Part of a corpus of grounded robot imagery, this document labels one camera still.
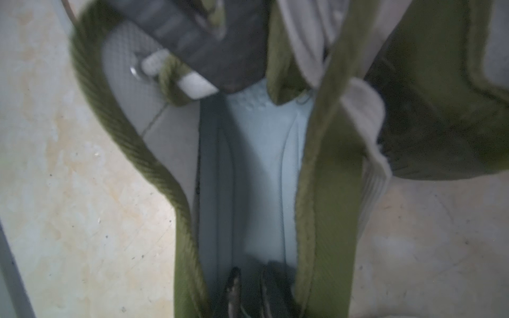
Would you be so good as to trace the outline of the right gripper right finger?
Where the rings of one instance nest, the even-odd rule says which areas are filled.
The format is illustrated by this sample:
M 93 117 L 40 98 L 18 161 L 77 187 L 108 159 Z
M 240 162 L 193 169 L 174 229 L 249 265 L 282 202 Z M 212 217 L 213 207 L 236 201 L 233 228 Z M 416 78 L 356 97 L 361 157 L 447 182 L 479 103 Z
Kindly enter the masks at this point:
M 290 284 L 292 269 L 281 262 L 270 261 L 261 270 L 259 290 L 261 317 L 296 317 Z

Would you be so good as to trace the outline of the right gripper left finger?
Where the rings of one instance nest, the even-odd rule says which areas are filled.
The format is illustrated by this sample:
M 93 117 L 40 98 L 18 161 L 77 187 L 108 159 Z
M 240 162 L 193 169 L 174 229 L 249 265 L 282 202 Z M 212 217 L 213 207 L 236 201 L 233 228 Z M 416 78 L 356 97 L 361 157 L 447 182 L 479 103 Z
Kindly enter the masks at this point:
M 216 317 L 239 318 L 242 316 L 241 287 L 241 270 L 238 267 L 233 267 L 216 307 Z

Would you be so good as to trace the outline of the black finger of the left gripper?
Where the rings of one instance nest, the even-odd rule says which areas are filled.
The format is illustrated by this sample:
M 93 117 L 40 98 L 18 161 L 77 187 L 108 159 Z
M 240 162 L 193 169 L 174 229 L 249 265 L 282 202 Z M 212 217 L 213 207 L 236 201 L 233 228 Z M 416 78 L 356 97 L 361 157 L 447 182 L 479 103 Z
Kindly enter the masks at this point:
M 160 99 L 155 70 L 143 60 L 166 49 L 225 94 L 265 77 L 268 1 L 215 1 L 219 22 L 201 1 L 108 1 L 120 19 L 107 38 L 107 79 L 119 99 Z

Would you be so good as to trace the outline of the grey-blue insole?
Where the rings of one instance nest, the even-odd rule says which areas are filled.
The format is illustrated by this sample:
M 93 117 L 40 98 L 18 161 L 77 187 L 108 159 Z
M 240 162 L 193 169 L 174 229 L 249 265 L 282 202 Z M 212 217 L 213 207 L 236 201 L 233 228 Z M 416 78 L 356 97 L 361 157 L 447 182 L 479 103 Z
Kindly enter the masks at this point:
M 295 268 L 295 198 L 314 101 L 302 93 L 275 105 L 262 81 L 200 105 L 198 244 L 208 288 L 239 267 L 250 282 L 260 267 Z

